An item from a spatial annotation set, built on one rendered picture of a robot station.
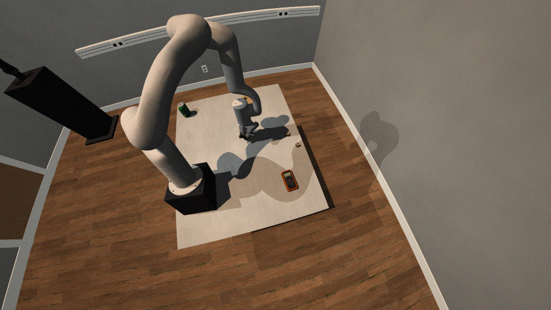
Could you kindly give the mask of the green drink can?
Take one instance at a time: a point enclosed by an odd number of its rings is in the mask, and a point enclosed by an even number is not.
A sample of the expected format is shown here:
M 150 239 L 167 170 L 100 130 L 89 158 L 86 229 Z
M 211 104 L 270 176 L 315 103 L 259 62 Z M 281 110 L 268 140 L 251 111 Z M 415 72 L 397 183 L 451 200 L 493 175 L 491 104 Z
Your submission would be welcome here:
M 190 112 L 190 110 L 188 109 L 188 107 L 186 106 L 185 103 L 183 103 L 183 102 L 178 103 L 177 108 L 182 113 L 182 115 L 184 117 L 190 117 L 191 112 Z

